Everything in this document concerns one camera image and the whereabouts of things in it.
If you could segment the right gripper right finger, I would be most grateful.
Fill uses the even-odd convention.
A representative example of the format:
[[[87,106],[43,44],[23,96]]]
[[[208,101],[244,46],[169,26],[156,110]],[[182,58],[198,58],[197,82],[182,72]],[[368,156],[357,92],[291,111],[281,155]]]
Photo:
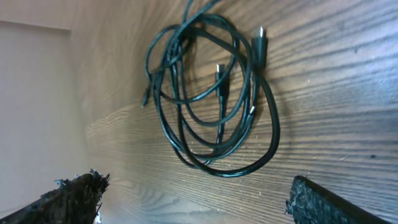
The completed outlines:
[[[285,212],[300,224],[386,223],[302,175],[294,177],[285,204]]]

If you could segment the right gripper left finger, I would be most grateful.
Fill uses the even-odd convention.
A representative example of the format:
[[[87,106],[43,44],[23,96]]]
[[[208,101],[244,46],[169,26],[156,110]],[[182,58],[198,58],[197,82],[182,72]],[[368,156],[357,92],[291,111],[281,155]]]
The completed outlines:
[[[89,173],[74,179],[58,179],[51,190],[20,210],[1,218],[1,224],[92,224],[102,206],[110,175]]]

